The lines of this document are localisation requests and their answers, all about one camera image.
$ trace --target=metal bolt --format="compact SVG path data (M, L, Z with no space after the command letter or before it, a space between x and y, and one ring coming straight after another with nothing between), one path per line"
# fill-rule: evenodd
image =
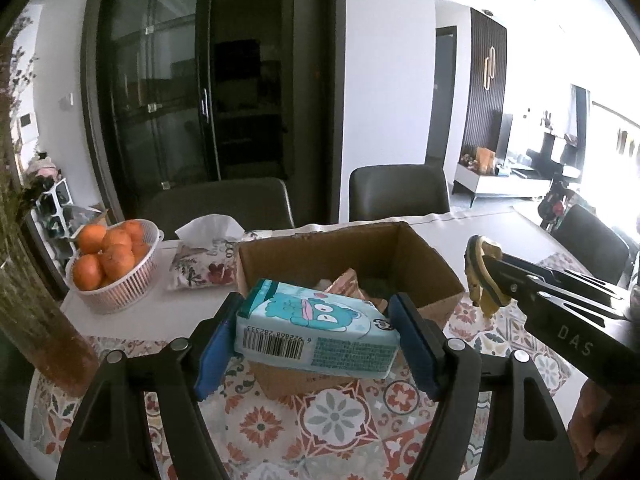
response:
M120 350L112 350L107 354L107 362L110 365L114 365L117 362L120 362L122 359L122 352Z
M187 348L187 346L189 346L189 340L185 337L179 337L171 341L169 346L171 347L171 350L175 350L176 352L179 352Z
M516 361L520 361L521 363L526 363L529 360L529 354L527 354L524 350L516 350L513 353L514 359Z
M462 341L462 339L453 338L447 341L447 346L452 350L457 350L458 352L460 352L461 350L465 349L466 343Z

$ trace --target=white plastic basket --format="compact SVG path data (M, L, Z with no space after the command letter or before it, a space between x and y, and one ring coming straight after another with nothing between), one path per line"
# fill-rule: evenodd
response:
M66 265L66 284L78 294L87 306L96 314L112 314L130 307L137 301L144 298L154 282L156 271L158 270L159 253L158 245L164 239L164 233L158 226L149 220L139 219L144 231L143 241L149 245L149 252L131 271L120 278L117 282L111 283L103 288L90 291L78 290L74 285L72 271L74 264L81 256L77 254Z

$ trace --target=teal tissue package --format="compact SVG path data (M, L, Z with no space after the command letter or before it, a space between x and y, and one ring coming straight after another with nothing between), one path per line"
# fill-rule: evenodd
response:
M260 280L238 311L236 352L249 361L384 379L400 335L370 301Z

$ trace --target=barcode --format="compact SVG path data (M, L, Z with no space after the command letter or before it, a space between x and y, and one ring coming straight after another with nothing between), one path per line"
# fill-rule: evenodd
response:
M245 328L242 336L242 348L289 359L300 359L304 345L305 341L301 337L269 333L253 327Z

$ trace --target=table runner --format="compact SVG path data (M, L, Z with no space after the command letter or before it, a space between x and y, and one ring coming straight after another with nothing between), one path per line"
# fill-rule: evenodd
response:
M545 267L582 266L566 254L540 262ZM526 317L516 304L491 319L465 296L444 329L486 354L507 356L515 349L531 355L554 395L572 367L524 330ZM158 352L163 341L89 336L103 357L111 349L129 356ZM80 399L64 394L40 377L31 412L33 446L60 460ZM164 480L177 479L169 454L156 394L145 394L146 414L158 467ZM200 403L205 424L232 479L404 480L420 451L437 404L416 389L404 359L386 380L353 380L314 394L269 400L248 363L233 358L219 390ZM482 392L461 472L479 463L490 408Z

